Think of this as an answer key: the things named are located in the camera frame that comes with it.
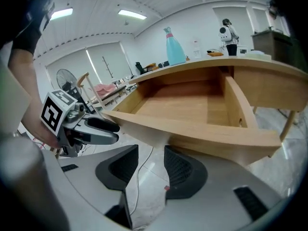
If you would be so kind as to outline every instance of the tile floor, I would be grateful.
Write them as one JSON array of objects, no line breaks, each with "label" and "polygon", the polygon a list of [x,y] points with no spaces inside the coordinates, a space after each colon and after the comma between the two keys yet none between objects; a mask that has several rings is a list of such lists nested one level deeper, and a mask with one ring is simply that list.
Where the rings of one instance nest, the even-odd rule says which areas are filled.
[{"label": "tile floor", "polygon": [[[275,129],[279,133],[286,118],[277,110],[258,108],[256,112],[260,128]],[[301,182],[308,159],[308,107],[300,117],[298,126],[292,125],[282,147],[272,156],[263,158],[249,166],[247,170],[267,183],[282,197],[293,194]],[[139,145],[139,166],[151,151],[151,146],[119,133],[119,141],[113,145],[87,146],[80,155],[88,155],[112,150],[129,144]],[[127,186],[129,209],[134,208],[137,196],[136,173]],[[131,215],[134,228],[151,223],[165,206],[165,187],[169,185],[168,174],[164,167],[163,148],[154,148],[148,161],[139,172],[139,200],[136,211]]]}]

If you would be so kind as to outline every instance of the wooden leg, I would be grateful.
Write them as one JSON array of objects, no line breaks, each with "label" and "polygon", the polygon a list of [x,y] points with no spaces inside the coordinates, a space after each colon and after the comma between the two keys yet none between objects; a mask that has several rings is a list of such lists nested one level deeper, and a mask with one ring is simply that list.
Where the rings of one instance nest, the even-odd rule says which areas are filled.
[{"label": "wooden leg", "polygon": [[287,135],[293,121],[294,121],[294,118],[295,118],[295,114],[296,114],[296,111],[290,111],[290,114],[289,114],[289,117],[287,119],[287,122],[285,123],[284,125],[284,128],[280,134],[280,140],[281,142],[284,140],[285,136]]}]

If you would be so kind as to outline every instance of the blue spray bottle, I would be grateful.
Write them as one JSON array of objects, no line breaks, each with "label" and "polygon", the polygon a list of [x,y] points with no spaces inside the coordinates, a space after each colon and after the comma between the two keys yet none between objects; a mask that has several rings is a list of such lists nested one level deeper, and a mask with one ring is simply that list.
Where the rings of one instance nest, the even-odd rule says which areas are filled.
[{"label": "blue spray bottle", "polygon": [[181,64],[186,62],[186,56],[180,45],[180,43],[173,37],[171,28],[167,27],[164,29],[167,38],[167,57],[169,65]]}]

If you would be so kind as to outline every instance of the fluorescent light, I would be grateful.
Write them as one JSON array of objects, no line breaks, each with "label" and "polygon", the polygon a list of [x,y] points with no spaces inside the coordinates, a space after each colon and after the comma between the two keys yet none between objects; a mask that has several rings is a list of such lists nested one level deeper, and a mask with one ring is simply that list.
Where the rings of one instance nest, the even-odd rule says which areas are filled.
[{"label": "fluorescent light", "polygon": [[146,18],[146,16],[144,16],[144,15],[134,13],[134,12],[131,12],[131,11],[127,11],[127,10],[120,10],[119,14],[135,17],[135,18],[142,19],[142,20],[144,20]]},{"label": "fluorescent light", "polygon": [[57,19],[63,16],[68,16],[68,15],[71,15],[72,13],[73,13],[73,8],[66,9],[66,10],[60,10],[60,11],[53,13],[50,20],[54,20],[54,19]]},{"label": "fluorescent light", "polygon": [[90,55],[89,55],[88,50],[86,50],[86,53],[87,53],[87,55],[88,55],[88,59],[89,59],[91,65],[92,65],[92,68],[93,68],[93,70],[94,70],[94,72],[95,72],[95,74],[96,74],[96,77],[98,78],[99,82],[102,84],[101,78],[98,76],[98,74],[97,74],[97,72],[96,72],[96,69],[95,69],[95,67],[94,67],[94,64],[93,64],[91,58],[90,58]]}]

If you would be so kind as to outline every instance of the person's black hair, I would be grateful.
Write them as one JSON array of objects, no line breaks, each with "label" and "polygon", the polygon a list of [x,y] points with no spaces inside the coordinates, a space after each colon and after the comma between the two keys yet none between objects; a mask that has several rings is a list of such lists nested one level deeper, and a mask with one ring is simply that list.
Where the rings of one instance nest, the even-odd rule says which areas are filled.
[{"label": "person's black hair", "polygon": [[222,20],[222,24],[223,24],[224,26],[227,26],[229,22],[230,22],[229,19],[223,19],[223,20]]}]

